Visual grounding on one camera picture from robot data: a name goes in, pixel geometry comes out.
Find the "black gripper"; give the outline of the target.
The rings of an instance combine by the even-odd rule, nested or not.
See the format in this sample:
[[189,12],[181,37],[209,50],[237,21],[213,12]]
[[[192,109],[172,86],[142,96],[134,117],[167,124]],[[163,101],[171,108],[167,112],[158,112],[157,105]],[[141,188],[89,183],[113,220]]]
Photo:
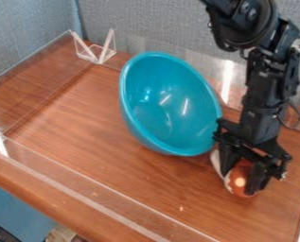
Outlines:
[[240,159],[253,165],[247,177],[244,193],[255,196],[271,178],[282,180],[288,173],[291,155],[279,145],[278,138],[288,105],[243,104],[240,122],[217,120],[213,139],[219,143],[220,172],[225,176]]

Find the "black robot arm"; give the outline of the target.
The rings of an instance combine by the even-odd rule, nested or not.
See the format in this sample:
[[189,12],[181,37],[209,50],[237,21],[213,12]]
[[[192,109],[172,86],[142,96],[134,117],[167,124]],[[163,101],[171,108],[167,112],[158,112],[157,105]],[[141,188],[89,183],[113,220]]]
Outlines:
[[278,137],[300,85],[300,29],[282,17],[275,0],[200,1],[219,48],[247,60],[241,118],[217,120],[212,162],[225,179],[248,164],[243,194],[251,197],[288,173],[291,155]]

